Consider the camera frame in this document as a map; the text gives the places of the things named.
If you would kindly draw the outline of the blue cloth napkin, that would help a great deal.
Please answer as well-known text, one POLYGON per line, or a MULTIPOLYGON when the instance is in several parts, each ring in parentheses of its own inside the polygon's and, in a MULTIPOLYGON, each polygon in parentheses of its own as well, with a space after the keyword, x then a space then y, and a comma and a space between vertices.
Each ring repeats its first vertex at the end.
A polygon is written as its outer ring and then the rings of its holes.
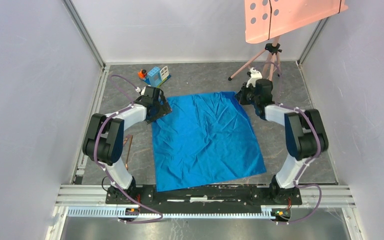
POLYGON ((172 96, 172 112, 152 123, 159 192, 265 173, 249 116, 233 91, 172 96))

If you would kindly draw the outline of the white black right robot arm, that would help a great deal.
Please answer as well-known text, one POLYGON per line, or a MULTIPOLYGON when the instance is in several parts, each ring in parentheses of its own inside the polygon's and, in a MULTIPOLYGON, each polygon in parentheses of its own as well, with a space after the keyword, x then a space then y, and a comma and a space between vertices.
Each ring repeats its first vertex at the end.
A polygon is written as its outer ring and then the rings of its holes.
POLYGON ((268 191, 273 203, 282 204, 289 198, 289 190, 299 187, 307 167, 328 149, 329 140, 319 110, 276 103, 272 90, 273 83, 262 78, 243 83, 235 98, 241 105, 252 105, 262 120, 284 127, 287 157, 268 191))

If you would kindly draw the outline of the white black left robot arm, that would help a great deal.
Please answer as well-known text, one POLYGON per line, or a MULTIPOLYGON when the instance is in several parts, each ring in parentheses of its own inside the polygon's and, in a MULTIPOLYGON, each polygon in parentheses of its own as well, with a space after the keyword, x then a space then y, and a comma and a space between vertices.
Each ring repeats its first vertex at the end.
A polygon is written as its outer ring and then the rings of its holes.
POLYGON ((128 106, 113 113, 95 113, 90 117, 82 152, 103 170, 125 204, 131 204, 137 198, 134 177, 121 159, 125 131, 137 123, 153 123, 171 112, 163 90, 146 86, 128 106))

